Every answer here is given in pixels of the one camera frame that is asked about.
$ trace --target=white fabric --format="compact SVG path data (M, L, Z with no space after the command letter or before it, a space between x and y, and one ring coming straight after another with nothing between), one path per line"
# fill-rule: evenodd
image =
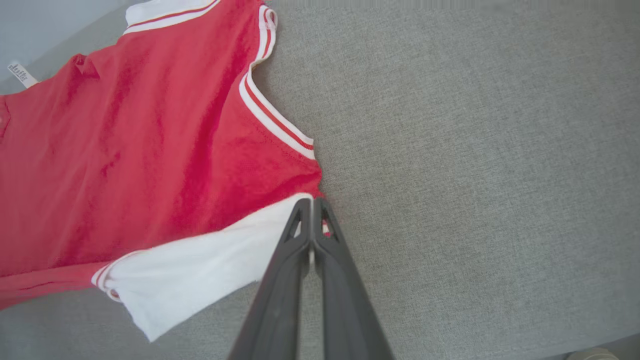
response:
M165 28L200 17L216 6L220 0L158 1L136 4L127 9L129 27L124 34Z
M202 9L213 2L212 0L151 0L131 5L127 9L125 18L127 19L127 25L132 26L168 15Z
M208 305L264 275L299 193L215 233L132 252L92 282L129 310L154 341Z

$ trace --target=red and white striped trim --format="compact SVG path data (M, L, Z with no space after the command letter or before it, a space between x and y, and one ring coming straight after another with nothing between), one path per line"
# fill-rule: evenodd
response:
M127 9L129 27L124 34L165 28L195 19L209 12L219 2L220 0L149 1L132 5Z
M271 55L276 42L276 13L265 5L259 8L260 46L256 58L239 84L240 97L255 117L278 139L309 159L315 159L314 140L304 135L297 127L285 119L282 114L263 96L252 79L252 70Z
M111 300L117 301L117 302L122 302L120 300L120 298L118 298L117 292L114 292L114 289L109 289L108 286L105 284L105 282L107 281L107 277L109 275L109 271L119 262L121 262L122 260L129 258L135 254L138 254L140 252L143 252L144 250L135 250L132 251L124 256L122 256L120 259L117 259L115 261L112 261L110 263L108 263L107 265L104 265L102 268L100 268L98 271L96 271L94 273L93 276L91 276L91 283L93 285L96 285L96 287L98 287L98 289L104 291L107 296L109 298L111 298Z

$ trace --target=clothing label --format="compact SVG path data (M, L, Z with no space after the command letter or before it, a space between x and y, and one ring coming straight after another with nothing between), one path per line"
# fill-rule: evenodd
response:
M26 88L30 88L38 83L31 74L20 64L11 63L6 67Z

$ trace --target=red fabric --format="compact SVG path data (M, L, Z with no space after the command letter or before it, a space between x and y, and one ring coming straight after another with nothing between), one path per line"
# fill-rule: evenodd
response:
M221 1L0 96L0 308L89 287L105 262L296 192L320 195L317 162L240 98L258 9Z

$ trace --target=gray fabric surface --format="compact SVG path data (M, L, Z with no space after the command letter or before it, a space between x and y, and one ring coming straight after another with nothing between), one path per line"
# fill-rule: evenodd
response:
M316 139L398 359L535 359L640 332L640 15L569 4L274 4L256 83ZM321 358L320 289L307 279L301 359ZM97 291L53 295L0 313L0 354L223 359L254 291L151 345Z
M601 344L598 347L605 348L620 360L639 360L640 359L640 334L635 334L626 338L618 339L610 343ZM570 354L561 354L546 357L540 360L565 360Z
M129 0L129 4L141 1ZM94 50L113 45L127 27L124 17L127 6L106 14L93 22L82 31L71 36L67 41L47 51L41 58L25 67L37 80L42 81L55 75L71 56L81 53L88 54ZM14 76L0 82L0 94L13 94L24 90L24 86Z

